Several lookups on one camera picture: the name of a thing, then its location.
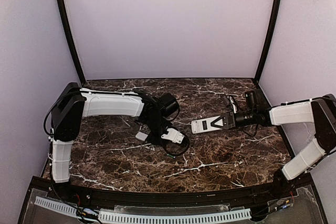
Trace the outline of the right black frame post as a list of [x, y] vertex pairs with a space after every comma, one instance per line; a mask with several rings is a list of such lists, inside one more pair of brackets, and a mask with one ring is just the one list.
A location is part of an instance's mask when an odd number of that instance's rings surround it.
[[269, 53], [272, 37], [274, 34], [276, 22], [277, 22], [280, 2], [281, 0], [273, 0], [272, 2], [272, 8], [271, 8], [269, 24], [268, 24], [268, 28], [267, 28], [267, 32], [265, 36], [265, 41], [264, 41], [263, 49], [260, 55], [258, 67], [257, 67], [256, 74], [255, 74], [256, 79], [259, 79], [261, 77], [266, 60], [267, 60], [267, 56]]

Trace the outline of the white red remote control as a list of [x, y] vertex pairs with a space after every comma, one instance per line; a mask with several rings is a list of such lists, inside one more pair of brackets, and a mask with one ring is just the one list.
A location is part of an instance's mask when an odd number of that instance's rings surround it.
[[218, 131], [221, 129], [214, 128], [210, 126], [210, 122], [214, 120], [218, 116], [210, 117], [210, 118], [204, 118], [204, 119], [198, 119], [191, 122], [191, 130], [193, 134], [199, 134], [199, 133], [207, 133], [212, 131]]

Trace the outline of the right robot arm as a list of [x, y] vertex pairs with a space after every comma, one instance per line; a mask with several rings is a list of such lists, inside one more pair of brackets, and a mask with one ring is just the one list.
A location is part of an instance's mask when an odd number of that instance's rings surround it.
[[279, 126], [295, 123], [314, 124], [313, 139], [292, 160], [278, 169], [273, 176], [270, 194], [280, 197], [289, 190], [297, 177], [318, 165], [326, 156], [335, 153], [335, 96], [269, 107], [260, 89], [245, 92], [248, 110], [227, 112], [209, 122], [209, 128], [230, 130], [248, 125]]

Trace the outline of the black front rail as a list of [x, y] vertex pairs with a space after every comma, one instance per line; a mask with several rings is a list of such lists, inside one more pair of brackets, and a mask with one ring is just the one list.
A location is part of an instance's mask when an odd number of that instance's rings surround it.
[[228, 190], [193, 193], [136, 193], [96, 189], [66, 183], [58, 186], [62, 196], [80, 196], [80, 206], [114, 209], [116, 206], [131, 207], [196, 207], [229, 204], [235, 206], [259, 206], [274, 197], [270, 183]]

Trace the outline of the left black frame post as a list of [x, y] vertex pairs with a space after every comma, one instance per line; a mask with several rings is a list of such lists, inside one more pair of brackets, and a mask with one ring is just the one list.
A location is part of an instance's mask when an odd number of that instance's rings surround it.
[[83, 72], [80, 59], [79, 59], [79, 56], [76, 50], [75, 41], [72, 35], [70, 22], [69, 22], [68, 15], [67, 15], [65, 0], [56, 0], [56, 1], [58, 5], [59, 15], [61, 18], [61, 23], [62, 23], [62, 27], [64, 30], [66, 42], [67, 42], [69, 52], [71, 55], [71, 59], [73, 61], [73, 65], [75, 67], [80, 84], [83, 85], [86, 83], [86, 78], [85, 78], [85, 74]]

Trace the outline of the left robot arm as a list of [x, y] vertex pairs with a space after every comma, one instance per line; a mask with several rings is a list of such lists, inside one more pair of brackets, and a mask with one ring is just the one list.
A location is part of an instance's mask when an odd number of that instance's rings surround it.
[[153, 97], [143, 91], [98, 91], [69, 83], [45, 116], [51, 119], [51, 128], [45, 130], [45, 133], [52, 142], [52, 180], [66, 183], [70, 179], [71, 148], [79, 134], [82, 118], [101, 115], [137, 118], [150, 130], [146, 139], [166, 148], [168, 141], [174, 144], [183, 142], [183, 134], [172, 126], [169, 119], [171, 114], [179, 110], [176, 98], [170, 93]]

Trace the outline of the black frame post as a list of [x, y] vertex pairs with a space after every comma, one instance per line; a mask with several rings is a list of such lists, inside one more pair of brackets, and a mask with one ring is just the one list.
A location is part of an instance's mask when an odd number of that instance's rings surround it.
[[266, 60], [267, 60], [267, 56], [269, 53], [272, 37], [274, 34], [276, 22], [277, 22], [280, 2], [281, 0], [273, 0], [272, 2], [272, 8], [271, 8], [269, 24], [268, 24], [268, 28], [267, 28], [267, 32], [265, 36], [265, 41], [264, 41], [263, 49], [260, 55], [258, 67], [257, 67], [256, 74], [255, 74], [256, 79], [259, 79], [261, 77]]
[[64, 30], [66, 42], [67, 42], [69, 52], [71, 55], [71, 59], [73, 61], [73, 65], [75, 67], [80, 84], [83, 85], [86, 83], [86, 78], [85, 78], [85, 74], [83, 72], [80, 59], [79, 59], [79, 56], [76, 50], [75, 41], [72, 35], [70, 22], [69, 22], [68, 15], [67, 15], [65, 0], [56, 0], [56, 1], [58, 5], [59, 15], [61, 18], [61, 23], [62, 23], [62, 27]]

